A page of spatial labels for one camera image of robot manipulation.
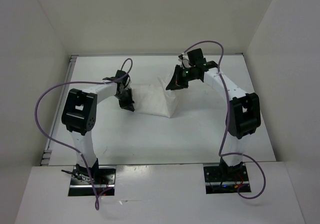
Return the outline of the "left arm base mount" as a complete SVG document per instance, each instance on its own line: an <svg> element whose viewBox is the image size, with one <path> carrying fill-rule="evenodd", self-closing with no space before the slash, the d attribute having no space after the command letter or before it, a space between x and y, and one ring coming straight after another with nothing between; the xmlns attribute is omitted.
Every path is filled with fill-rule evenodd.
<svg viewBox="0 0 320 224"><path fill-rule="evenodd" d="M72 171L61 170L71 176L68 196L94 196L90 179L76 173L76 167ZM116 183L116 167L100 166L98 173L93 176L94 187L99 196L114 196Z"/></svg>

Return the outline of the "white skirt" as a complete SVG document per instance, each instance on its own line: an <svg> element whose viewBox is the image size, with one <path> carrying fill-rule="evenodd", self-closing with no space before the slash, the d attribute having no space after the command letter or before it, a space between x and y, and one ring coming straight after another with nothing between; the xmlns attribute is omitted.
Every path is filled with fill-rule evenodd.
<svg viewBox="0 0 320 224"><path fill-rule="evenodd" d="M135 113L171 118L180 100L177 91L166 89L172 76L173 74L158 76L156 85L132 85Z"/></svg>

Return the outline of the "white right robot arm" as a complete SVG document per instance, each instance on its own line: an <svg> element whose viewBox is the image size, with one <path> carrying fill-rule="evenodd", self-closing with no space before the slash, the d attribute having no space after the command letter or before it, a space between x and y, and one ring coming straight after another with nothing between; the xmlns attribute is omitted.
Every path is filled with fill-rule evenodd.
<svg viewBox="0 0 320 224"><path fill-rule="evenodd" d="M176 65L166 90L186 89L193 80L201 80L212 87L227 104L227 133L223 136L218 155L225 163L219 168L220 177L231 180L237 174L236 166L243 161L249 136L261 125L259 97L237 86L218 69L214 61L201 62L187 68Z"/></svg>

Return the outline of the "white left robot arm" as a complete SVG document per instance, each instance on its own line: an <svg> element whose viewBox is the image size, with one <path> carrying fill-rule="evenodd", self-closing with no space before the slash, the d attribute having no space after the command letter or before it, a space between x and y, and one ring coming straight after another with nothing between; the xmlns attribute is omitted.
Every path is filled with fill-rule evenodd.
<svg viewBox="0 0 320 224"><path fill-rule="evenodd" d="M62 124L71 134L76 153L76 175L87 183L95 183L100 176L98 158L94 152L92 129L97 120L97 106L109 97L118 99L121 109L134 111L130 78L118 83L95 85L87 89L71 89L62 113Z"/></svg>

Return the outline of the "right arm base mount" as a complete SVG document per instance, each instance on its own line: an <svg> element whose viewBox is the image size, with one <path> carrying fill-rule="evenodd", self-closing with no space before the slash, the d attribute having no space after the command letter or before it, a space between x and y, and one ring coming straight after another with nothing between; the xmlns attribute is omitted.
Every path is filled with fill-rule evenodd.
<svg viewBox="0 0 320 224"><path fill-rule="evenodd" d="M247 168L242 162L229 167L225 163L203 166L206 194L251 192Z"/></svg>

